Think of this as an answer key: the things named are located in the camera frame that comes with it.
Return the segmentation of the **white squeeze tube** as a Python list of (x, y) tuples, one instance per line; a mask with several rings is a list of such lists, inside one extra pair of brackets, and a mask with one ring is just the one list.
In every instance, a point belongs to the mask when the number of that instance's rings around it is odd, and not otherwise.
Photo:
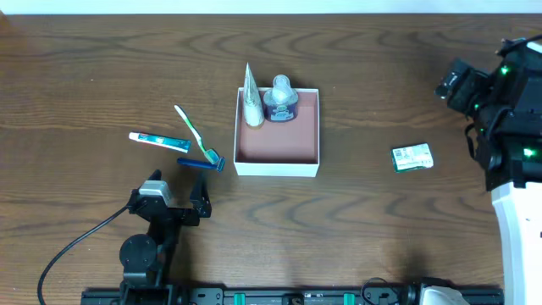
[(250, 64), (246, 64), (243, 87), (243, 115), (246, 124), (250, 128), (259, 129), (263, 125), (263, 104)]

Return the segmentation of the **green white soap packet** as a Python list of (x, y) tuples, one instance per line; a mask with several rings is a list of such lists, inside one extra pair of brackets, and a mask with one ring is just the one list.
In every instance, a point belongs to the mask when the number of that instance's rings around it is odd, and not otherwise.
[(390, 156), (396, 173), (430, 169), (434, 166), (428, 143), (393, 148), (390, 151)]

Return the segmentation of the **clear bottle blue label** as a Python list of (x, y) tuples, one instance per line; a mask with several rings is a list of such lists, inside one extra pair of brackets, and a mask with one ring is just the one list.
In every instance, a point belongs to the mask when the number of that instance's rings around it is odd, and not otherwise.
[(273, 87), (263, 97), (265, 119), (274, 123), (291, 121), (297, 116), (297, 91), (286, 75), (276, 75)]

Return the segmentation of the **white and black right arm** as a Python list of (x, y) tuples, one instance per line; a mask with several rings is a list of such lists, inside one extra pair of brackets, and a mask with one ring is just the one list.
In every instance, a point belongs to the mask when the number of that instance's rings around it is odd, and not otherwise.
[(541, 302), (541, 37), (504, 40), (491, 73), (459, 58), (435, 88), (464, 131), (501, 234), (506, 304)]

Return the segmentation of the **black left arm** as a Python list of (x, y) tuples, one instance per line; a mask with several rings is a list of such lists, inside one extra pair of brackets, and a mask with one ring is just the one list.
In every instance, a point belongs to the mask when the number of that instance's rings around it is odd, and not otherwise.
[(158, 287), (168, 276), (180, 230), (198, 226), (211, 216), (212, 207), (205, 178), (199, 174), (190, 194), (190, 208), (171, 205), (173, 195), (162, 172), (156, 170), (132, 191), (127, 208), (149, 223), (145, 234), (129, 237), (119, 250), (124, 267), (123, 283), (129, 287)]

